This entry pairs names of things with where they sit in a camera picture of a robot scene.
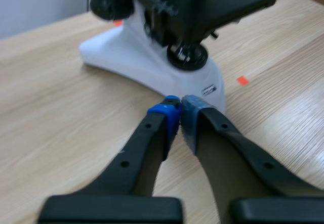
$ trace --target white microscope base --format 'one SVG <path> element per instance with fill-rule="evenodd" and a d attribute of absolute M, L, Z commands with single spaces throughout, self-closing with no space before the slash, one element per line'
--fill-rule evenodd
<path fill-rule="evenodd" d="M 166 48 L 139 38 L 124 25 L 83 42 L 79 50 L 86 64 L 131 78 L 165 96 L 199 96 L 225 114 L 223 79 L 210 59 L 200 70 L 179 70 L 169 63 Z"/>

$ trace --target coarse focus knob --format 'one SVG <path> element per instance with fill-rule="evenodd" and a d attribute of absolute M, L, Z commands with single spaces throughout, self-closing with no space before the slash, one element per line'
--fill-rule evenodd
<path fill-rule="evenodd" d="M 91 0 L 94 14 L 105 20 L 121 20 L 134 13 L 133 0 Z"/>

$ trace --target blue gripper pad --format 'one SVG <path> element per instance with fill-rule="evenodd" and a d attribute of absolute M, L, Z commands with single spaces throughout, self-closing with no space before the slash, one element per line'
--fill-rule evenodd
<path fill-rule="evenodd" d="M 181 107 L 183 136 L 193 154 L 196 155 L 198 113 L 201 109 L 214 108 L 214 106 L 195 95 L 186 95 L 182 98 Z"/>
<path fill-rule="evenodd" d="M 147 113 L 164 114 L 167 117 L 167 151 L 164 160 L 168 157 L 171 144 L 178 132 L 180 125 L 181 101 L 176 96 L 166 96 L 162 103 L 147 110 Z"/>

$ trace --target wooden table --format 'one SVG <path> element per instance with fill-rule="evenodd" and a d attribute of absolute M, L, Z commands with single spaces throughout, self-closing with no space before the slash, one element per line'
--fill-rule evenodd
<path fill-rule="evenodd" d="M 90 182 L 162 100 L 83 65 L 78 45 L 111 26 L 85 14 L 0 42 L 0 223 L 32 223 L 47 196 Z M 324 188 L 324 7 L 278 0 L 219 33 L 206 45 L 224 75 L 228 118 Z M 242 75 L 246 86 L 236 81 Z M 187 223 L 218 220 L 204 171 L 181 134 L 154 194 L 181 198 Z"/>

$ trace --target orange sticker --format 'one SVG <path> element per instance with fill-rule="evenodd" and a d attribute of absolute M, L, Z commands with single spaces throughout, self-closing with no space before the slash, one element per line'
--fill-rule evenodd
<path fill-rule="evenodd" d="M 245 86 L 246 84 L 249 83 L 249 80 L 247 80 L 247 78 L 245 76 L 240 76 L 238 79 L 236 79 L 239 84 L 241 84 L 242 86 Z"/>
<path fill-rule="evenodd" d="M 123 24 L 123 21 L 122 20 L 115 20 L 113 22 L 117 27 L 121 26 Z"/>

